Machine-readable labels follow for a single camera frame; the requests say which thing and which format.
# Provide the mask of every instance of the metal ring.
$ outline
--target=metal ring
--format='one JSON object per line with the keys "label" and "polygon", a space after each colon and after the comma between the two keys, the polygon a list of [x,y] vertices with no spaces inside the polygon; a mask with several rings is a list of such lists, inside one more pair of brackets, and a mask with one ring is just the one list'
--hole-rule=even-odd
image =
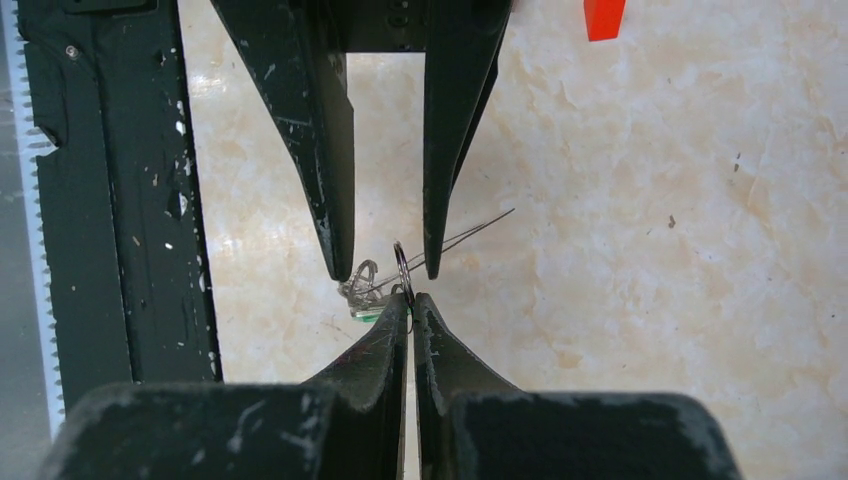
{"label": "metal ring", "polygon": [[403,289],[403,295],[406,297],[406,304],[409,308],[412,308],[415,304],[415,293],[412,291],[412,280],[409,277],[409,265],[406,263],[406,255],[403,254],[403,247],[400,245],[400,242],[395,242],[395,259],[398,262],[400,286]]}

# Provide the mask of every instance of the beige tiled floor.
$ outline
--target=beige tiled floor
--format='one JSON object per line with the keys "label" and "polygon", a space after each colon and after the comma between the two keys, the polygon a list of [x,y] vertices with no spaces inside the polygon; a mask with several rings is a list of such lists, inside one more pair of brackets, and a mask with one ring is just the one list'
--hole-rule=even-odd
{"label": "beige tiled floor", "polygon": [[[747,478],[848,478],[848,3],[631,0],[598,44],[581,4],[513,15],[448,232],[516,212],[415,286],[523,388],[684,392]],[[299,381],[367,326],[214,11],[181,15],[224,372]],[[390,271],[421,249],[423,58],[348,78],[356,256]]]}

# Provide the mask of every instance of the thin metal wire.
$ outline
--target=thin metal wire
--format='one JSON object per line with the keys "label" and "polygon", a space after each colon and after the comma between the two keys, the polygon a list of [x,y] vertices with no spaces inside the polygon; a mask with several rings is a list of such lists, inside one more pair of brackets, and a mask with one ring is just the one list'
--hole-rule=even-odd
{"label": "thin metal wire", "polygon": [[[477,224],[462,233],[446,239],[442,244],[442,253],[456,247],[471,236],[495,224],[514,211],[515,208],[511,208],[487,222]],[[424,253],[419,253],[409,259],[407,263],[408,271],[412,272],[422,265],[424,265]],[[383,287],[401,278],[401,275],[398,273],[375,283],[374,279],[376,274],[377,263],[371,259],[366,259],[359,265],[356,272],[354,272],[348,281],[339,284],[338,292],[347,300],[351,315],[355,316],[357,313],[367,312],[375,314],[378,313],[385,307],[385,304],[389,299],[387,295],[383,294]]]}
{"label": "thin metal wire", "polygon": [[406,255],[400,242],[395,242],[395,260],[398,263],[398,275],[400,275],[400,288],[406,297],[406,305],[412,308],[415,305],[415,292],[412,291],[412,278],[409,276],[409,264],[406,263]]}

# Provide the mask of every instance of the red plastic piece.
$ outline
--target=red plastic piece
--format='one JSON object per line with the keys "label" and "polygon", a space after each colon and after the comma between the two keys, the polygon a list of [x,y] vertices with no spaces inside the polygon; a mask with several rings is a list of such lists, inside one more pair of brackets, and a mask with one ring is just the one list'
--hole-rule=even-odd
{"label": "red plastic piece", "polygon": [[583,0],[586,14],[586,31],[589,41],[610,40],[618,37],[625,0]]}

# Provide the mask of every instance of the small green object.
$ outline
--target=small green object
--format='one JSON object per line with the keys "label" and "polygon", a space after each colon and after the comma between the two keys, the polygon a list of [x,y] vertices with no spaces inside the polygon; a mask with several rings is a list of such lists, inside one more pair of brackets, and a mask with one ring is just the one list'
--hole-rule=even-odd
{"label": "small green object", "polygon": [[[378,305],[361,311],[351,309],[350,317],[356,322],[374,323],[383,314],[383,310],[385,310],[385,305]],[[412,315],[412,310],[407,308],[406,314]]]}

